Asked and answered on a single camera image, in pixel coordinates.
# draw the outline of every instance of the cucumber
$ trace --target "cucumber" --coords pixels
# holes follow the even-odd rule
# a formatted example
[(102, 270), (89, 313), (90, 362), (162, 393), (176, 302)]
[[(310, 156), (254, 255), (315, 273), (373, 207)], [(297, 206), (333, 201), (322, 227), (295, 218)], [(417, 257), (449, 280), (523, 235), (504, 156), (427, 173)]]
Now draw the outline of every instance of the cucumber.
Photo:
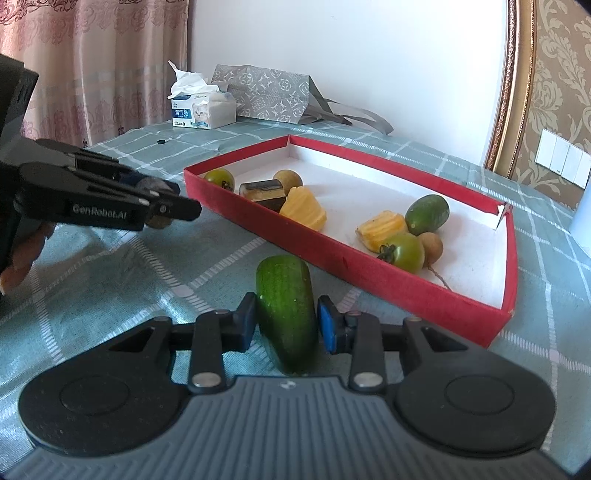
[(284, 374), (306, 373), (318, 348), (310, 271), (292, 255), (264, 259), (256, 269), (258, 320), (263, 345)]
[(449, 205), (441, 195), (426, 195), (410, 206), (404, 218), (407, 222), (408, 231), (413, 235), (435, 232), (447, 222)]

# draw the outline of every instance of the pineapple chunk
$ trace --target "pineapple chunk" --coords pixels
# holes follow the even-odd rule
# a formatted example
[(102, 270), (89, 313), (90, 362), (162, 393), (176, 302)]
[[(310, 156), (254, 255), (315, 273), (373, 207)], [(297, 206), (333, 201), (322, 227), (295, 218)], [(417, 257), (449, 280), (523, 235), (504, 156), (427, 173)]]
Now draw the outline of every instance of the pineapple chunk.
[(355, 233), (364, 244), (365, 248), (374, 253), (379, 253), (385, 241), (400, 232), (408, 232), (406, 220), (399, 213), (385, 210), (367, 222), (359, 225)]
[(326, 211), (307, 187), (293, 187), (279, 214), (317, 232), (326, 223)]

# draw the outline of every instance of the gray paper bag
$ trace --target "gray paper bag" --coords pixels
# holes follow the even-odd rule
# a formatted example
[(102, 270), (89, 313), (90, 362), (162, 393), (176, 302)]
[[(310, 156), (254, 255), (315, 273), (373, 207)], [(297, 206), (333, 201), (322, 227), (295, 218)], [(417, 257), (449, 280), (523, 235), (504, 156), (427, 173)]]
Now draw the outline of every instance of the gray paper bag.
[(224, 83), (238, 103), (238, 116), (303, 125), (331, 120), (351, 125), (348, 119), (363, 122), (384, 135), (393, 131), (382, 117), (368, 110), (348, 107), (372, 119), (335, 114), (309, 75), (263, 69), (251, 65), (218, 65), (211, 83)]

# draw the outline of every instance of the table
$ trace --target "table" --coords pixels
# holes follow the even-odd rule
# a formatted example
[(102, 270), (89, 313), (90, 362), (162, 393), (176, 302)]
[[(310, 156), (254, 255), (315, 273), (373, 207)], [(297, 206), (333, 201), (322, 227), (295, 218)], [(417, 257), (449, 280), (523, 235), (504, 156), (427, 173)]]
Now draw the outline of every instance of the table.
[[(551, 385), (558, 409), (544, 450), (576, 470), (591, 456), (591, 260), (567, 231), (571, 210), (406, 138), (329, 122), (298, 126), (241, 119), (212, 131), (173, 128), (167, 122), (92, 149), (182, 185), (188, 165), (289, 133), (420, 168), (514, 206), (517, 307), (491, 349)], [(28, 279), (0, 310), (0, 471), (31, 449), (16, 402), (33, 376), (151, 317), (192, 322), (212, 308), (233, 309), (255, 289), (258, 263), (281, 252), (207, 210), (196, 222), (174, 222), (165, 231), (60, 225)], [(392, 323), (407, 315), (315, 267), (310, 272), (315, 294), (328, 294), (341, 311), (355, 306)], [(401, 376), (396, 356), (387, 354), (390, 381)], [(230, 375), (278, 374), (258, 337), (247, 354), (227, 353), (225, 362)], [(327, 356), (319, 373), (346, 377), (348, 368), (347, 357)], [(180, 355), (173, 378), (185, 382), (186, 372), (187, 357)]]

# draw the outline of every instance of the pink curtain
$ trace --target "pink curtain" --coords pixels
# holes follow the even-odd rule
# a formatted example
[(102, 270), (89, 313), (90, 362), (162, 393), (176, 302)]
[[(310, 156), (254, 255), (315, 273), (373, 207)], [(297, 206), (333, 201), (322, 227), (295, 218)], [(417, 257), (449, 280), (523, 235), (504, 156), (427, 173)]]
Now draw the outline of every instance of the pink curtain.
[(170, 119), (168, 61), (186, 69), (188, 8), (189, 0), (0, 0), (0, 53), (39, 73), (23, 134), (85, 147)]

